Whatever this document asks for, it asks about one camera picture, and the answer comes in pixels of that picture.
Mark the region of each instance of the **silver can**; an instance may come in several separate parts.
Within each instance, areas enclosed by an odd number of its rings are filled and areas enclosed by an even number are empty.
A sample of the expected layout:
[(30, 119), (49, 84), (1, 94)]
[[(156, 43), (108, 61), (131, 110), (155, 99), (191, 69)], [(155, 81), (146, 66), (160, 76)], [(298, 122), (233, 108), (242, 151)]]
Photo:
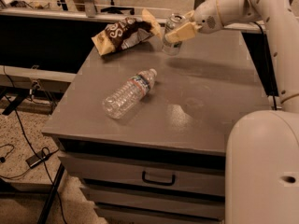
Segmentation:
[(182, 23), (186, 21), (186, 18), (179, 13), (173, 13), (166, 21), (164, 37), (163, 37), (163, 46), (162, 51), (167, 55), (178, 55), (182, 42), (170, 43), (165, 39), (165, 35), (172, 30), (179, 27)]

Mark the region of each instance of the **floor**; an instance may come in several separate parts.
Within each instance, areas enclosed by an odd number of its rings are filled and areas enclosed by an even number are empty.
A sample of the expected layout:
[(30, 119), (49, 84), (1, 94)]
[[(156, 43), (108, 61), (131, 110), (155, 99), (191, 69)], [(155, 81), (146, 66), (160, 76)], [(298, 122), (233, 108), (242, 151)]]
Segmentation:
[[(30, 3), (39, 3), (45, 6), (45, 0), (26, 0)], [(57, 6), (57, 0), (51, 1), (52, 9), (61, 9)], [(192, 9), (194, 0), (116, 0), (117, 4), (125, 6), (137, 7), (158, 7), (166, 10), (177, 10), (181, 12)], [(74, 1), (66, 0), (66, 3), (76, 11)], [(299, 14), (299, 0), (295, 0), (292, 4), (294, 13)], [(35, 151), (39, 151), (42, 147), (48, 147), (49, 150), (55, 151), (56, 146), (53, 141), (41, 134), (41, 129), (50, 115), (50, 105), (47, 101), (37, 101), (43, 104), (35, 104), (30, 100), (25, 100), (18, 108), (18, 113), (24, 127), (25, 133), (28, 136)], [(0, 101), (0, 112), (7, 106), (8, 101), (3, 98)], [(15, 176), (22, 174), (28, 169), (25, 162), (26, 159), (33, 155), (31, 149), (21, 131), (21, 125), (17, 120), (16, 114), (12, 113), (9, 116), (0, 115), (0, 146), (4, 144), (12, 144), (15, 148), (6, 157), (4, 163), (0, 163), (0, 175)], [(10, 147), (0, 147), (0, 157), (6, 156), (10, 151)], [(46, 162), (50, 175), (53, 178), (59, 167), (59, 160), (57, 154), (54, 154)], [(37, 166), (35, 169), (29, 171), (19, 180), (12, 182), (24, 183), (48, 183), (49, 178), (45, 172), (43, 165)], [(93, 203), (86, 201), (81, 194), (80, 182), (77, 178), (71, 177), (64, 173), (63, 181), (59, 187), (59, 193), (63, 202), (64, 216), (67, 223), (90, 223), (90, 224), (107, 224), (119, 223), (127, 224), (121, 220), (105, 220), (98, 217), (93, 211)], [(43, 195), (12, 195), (1, 197), (0, 199), (0, 223), (22, 223), (31, 224), (38, 221), (38, 217), (45, 197)], [(50, 210), (47, 223), (64, 223), (61, 207), (56, 198)]]

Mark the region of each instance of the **bottle cap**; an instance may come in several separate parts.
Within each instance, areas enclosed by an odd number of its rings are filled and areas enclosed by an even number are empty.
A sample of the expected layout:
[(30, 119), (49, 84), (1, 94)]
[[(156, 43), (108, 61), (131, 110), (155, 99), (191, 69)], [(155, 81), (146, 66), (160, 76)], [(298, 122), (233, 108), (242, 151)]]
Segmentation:
[(150, 69), (150, 71), (157, 77), (158, 73), (155, 69)]

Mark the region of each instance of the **drawer handle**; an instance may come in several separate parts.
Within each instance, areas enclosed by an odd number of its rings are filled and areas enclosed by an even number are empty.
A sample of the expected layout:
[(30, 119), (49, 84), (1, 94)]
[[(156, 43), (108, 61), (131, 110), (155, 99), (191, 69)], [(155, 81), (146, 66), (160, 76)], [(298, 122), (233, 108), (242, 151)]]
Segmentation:
[(172, 175), (172, 177), (171, 177), (171, 181), (170, 181), (169, 183), (148, 180), (148, 179), (146, 178), (146, 175), (147, 175), (147, 172), (146, 172), (146, 171), (143, 171), (143, 172), (142, 172), (142, 181), (144, 181), (145, 183), (156, 184), (156, 185), (162, 185), (162, 186), (172, 186), (172, 185), (174, 185), (175, 182), (176, 182), (176, 176), (175, 176), (175, 175)]

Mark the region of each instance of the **clear water bottle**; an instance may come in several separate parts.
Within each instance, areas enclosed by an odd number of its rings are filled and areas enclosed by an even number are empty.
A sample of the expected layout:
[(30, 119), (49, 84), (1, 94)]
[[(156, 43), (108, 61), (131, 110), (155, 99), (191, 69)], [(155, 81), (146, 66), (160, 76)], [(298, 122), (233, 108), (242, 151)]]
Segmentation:
[(121, 118), (154, 86), (157, 72), (141, 71), (103, 101), (105, 112), (113, 119)]

